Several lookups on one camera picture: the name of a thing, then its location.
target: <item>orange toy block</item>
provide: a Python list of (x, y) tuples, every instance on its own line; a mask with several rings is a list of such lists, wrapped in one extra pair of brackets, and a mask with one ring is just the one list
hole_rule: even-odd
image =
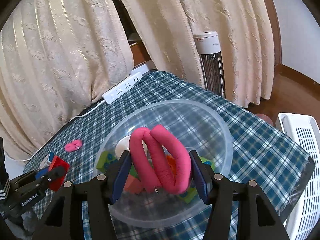
[(124, 190), (132, 194), (139, 194), (143, 190), (143, 185), (140, 180), (129, 174), (124, 185)]
[(176, 161), (175, 161), (175, 159), (174, 159), (172, 156), (170, 156), (170, 155), (166, 155), (166, 157), (167, 157), (167, 161), (168, 161), (169, 166), (170, 166), (170, 170), (172, 171), (174, 177), (176, 177), (176, 176), (177, 176)]

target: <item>white cable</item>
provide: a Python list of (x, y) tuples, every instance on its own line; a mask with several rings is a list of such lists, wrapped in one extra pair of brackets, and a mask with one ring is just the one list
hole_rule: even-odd
[[(94, 108), (92, 108), (89, 112), (85, 113), (84, 115), (77, 115), (77, 116), (73, 117), (71, 120), (75, 119), (76, 117), (81, 118), (81, 117), (87, 116), (87, 115), (90, 114), (93, 110), (97, 109), (98, 106), (101, 106), (103, 103), (105, 103), (105, 100), (102, 100), (99, 104), (97, 104)], [(32, 155), (31, 158), (26, 159), (26, 160), (15, 160), (15, 159), (11, 158), (6, 151), (4, 151), (4, 153), (5, 153), (5, 155), (6, 155), (10, 160), (13, 160), (13, 161), (15, 161), (15, 162), (26, 162), (26, 161), (30, 161), (30, 160), (36, 155), (36, 153), (37, 153), (38, 151), (40, 151), (42, 148), (43, 148), (43, 146), (42, 146), (41, 148), (39, 148), (39, 149)]]
[(26, 161), (30, 161), (30, 160), (33, 158), (33, 156), (35, 156), (36, 153), (37, 153), (38, 151), (40, 151), (41, 149), (42, 149), (42, 147), (39, 148), (29, 159), (26, 159), (26, 160), (15, 160), (15, 159), (13, 159), (12, 157), (10, 157), (9, 154), (8, 154), (6, 151), (4, 151), (4, 153), (5, 153), (5, 155), (6, 155), (10, 160), (13, 160), (13, 161), (15, 161), (15, 162), (26, 162)]
[(94, 108), (92, 108), (89, 112), (85, 113), (84, 115), (77, 115), (77, 116), (73, 117), (71, 120), (75, 119), (76, 117), (81, 118), (81, 117), (87, 116), (87, 115), (90, 114), (93, 110), (97, 109), (98, 106), (101, 106), (103, 103), (105, 103), (105, 100), (102, 100), (99, 104), (97, 104)]

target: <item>white plastic basket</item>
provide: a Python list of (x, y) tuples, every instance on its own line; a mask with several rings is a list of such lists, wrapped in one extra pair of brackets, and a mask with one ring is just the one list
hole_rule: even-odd
[(310, 154), (316, 168), (286, 222), (290, 240), (305, 240), (320, 215), (320, 131), (312, 116), (280, 113), (276, 127)]

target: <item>power strip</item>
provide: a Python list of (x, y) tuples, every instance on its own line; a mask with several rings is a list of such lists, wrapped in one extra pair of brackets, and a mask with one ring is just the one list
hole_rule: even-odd
[(111, 88), (109, 91), (105, 92), (102, 97), (110, 105), (120, 96), (122, 96), (125, 92), (129, 91), (136, 82), (138, 82), (142, 78), (140, 72), (137, 72), (133, 75), (128, 76), (125, 80), (121, 81), (115, 87)]

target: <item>curtain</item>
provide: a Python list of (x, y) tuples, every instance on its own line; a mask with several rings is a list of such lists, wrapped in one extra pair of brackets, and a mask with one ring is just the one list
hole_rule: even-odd
[(204, 86), (200, 59), (179, 0), (122, 0), (158, 70)]
[[(122, 1), (157, 68), (175, 74), (184, 69), (189, 82), (202, 85), (191, 34), (217, 31), (227, 99), (247, 107), (270, 98), (274, 46), (263, 0)], [(179, 58), (182, 66), (174, 69)]]
[(133, 69), (112, 0), (22, 0), (0, 43), (0, 136), (16, 159)]

